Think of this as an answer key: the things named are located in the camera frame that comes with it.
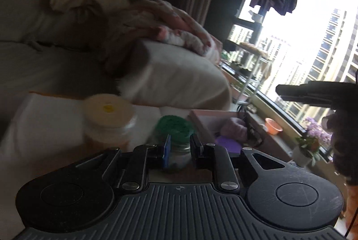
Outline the pink storage box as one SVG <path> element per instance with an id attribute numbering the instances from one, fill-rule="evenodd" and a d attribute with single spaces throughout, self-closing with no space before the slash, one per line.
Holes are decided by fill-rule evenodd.
<path id="1" fill-rule="evenodd" d="M 249 112 L 191 110 L 189 119 L 203 143 L 218 143 L 220 137 L 235 144 L 252 147 L 284 162 L 291 160 L 292 150 L 278 135 L 267 131 L 264 121 Z"/>

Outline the purple fluffy scrunchie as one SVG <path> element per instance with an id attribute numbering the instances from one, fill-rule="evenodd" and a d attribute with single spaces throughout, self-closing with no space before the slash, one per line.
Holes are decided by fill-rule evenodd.
<path id="1" fill-rule="evenodd" d="M 243 143 L 247 140 L 246 123 L 240 118 L 229 118 L 220 129 L 220 135 Z"/>

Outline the green lid glass jar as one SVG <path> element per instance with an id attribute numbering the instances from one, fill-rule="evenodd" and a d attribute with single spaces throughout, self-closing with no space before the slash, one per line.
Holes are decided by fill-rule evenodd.
<path id="1" fill-rule="evenodd" d="M 166 115 L 159 119 L 153 130 L 156 145 L 164 146 L 164 168 L 176 172 L 191 161 L 190 136 L 195 133 L 192 124 L 182 117 Z"/>

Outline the orange label plastic jar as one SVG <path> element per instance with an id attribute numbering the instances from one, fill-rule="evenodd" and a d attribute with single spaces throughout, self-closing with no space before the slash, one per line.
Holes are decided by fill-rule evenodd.
<path id="1" fill-rule="evenodd" d="M 96 94 L 83 101 L 83 137 L 88 148 L 100 151 L 129 148 L 136 123 L 134 106 L 114 94 Z"/>

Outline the potted purple flowers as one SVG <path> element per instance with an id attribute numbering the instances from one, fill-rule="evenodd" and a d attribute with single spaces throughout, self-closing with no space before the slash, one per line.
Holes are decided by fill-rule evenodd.
<path id="1" fill-rule="evenodd" d="M 331 159 L 331 134 L 328 133 L 315 119 L 308 117 L 303 121 L 305 132 L 296 138 L 297 145 L 293 149 L 292 161 L 299 167 L 314 166 L 321 158 Z"/>

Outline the orange flower pot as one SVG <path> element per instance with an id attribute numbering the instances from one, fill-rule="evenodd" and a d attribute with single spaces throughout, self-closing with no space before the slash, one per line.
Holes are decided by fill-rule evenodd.
<path id="1" fill-rule="evenodd" d="M 267 128 L 267 132 L 271 135 L 277 135 L 283 131 L 282 127 L 271 118 L 265 118 L 265 126 Z"/>

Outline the metal plant shelf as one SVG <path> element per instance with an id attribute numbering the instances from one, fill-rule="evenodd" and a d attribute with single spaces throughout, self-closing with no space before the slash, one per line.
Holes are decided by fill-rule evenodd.
<path id="1" fill-rule="evenodd" d="M 228 77 L 232 103 L 238 110 L 247 106 L 262 85 L 266 54 L 258 45 L 268 10 L 254 0 L 242 0 L 234 16 L 233 26 L 223 43 L 220 68 Z"/>

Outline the beige sofa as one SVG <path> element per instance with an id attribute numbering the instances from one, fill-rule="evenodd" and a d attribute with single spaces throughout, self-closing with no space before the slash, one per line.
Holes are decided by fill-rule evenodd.
<path id="1" fill-rule="evenodd" d="M 228 110 L 229 82 L 207 58 L 138 39 L 106 54 L 107 22 L 75 11 L 57 13 L 48 0 L 1 0 L 1 121 L 31 92 L 86 98 L 121 95 L 134 104 Z"/>

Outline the pink floral blanket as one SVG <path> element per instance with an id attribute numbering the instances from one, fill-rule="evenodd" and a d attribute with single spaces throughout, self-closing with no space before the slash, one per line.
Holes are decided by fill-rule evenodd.
<path id="1" fill-rule="evenodd" d="M 109 19 L 107 53 L 117 52 L 139 38 L 185 48 L 214 65 L 220 62 L 222 43 L 167 1 L 140 0 Z"/>

